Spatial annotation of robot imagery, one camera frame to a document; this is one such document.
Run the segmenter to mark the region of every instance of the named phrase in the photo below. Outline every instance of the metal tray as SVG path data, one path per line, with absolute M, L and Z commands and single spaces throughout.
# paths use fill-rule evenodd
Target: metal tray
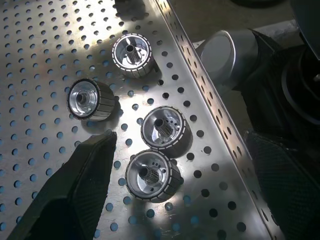
M 166 0 L 1 3 L 0 239 L 77 144 L 109 129 L 118 134 L 118 162 L 95 238 L 283 238 L 247 149 Z M 112 61 L 112 46 L 126 33 L 151 44 L 158 67 L 144 78 L 125 78 Z M 112 120 L 70 116 L 68 87 L 84 77 L 107 83 L 118 96 Z M 123 178 L 130 156 L 147 149 L 143 118 L 163 105 L 182 111 L 192 146 L 176 159 L 184 184 L 175 196 L 145 203 L 133 199 Z

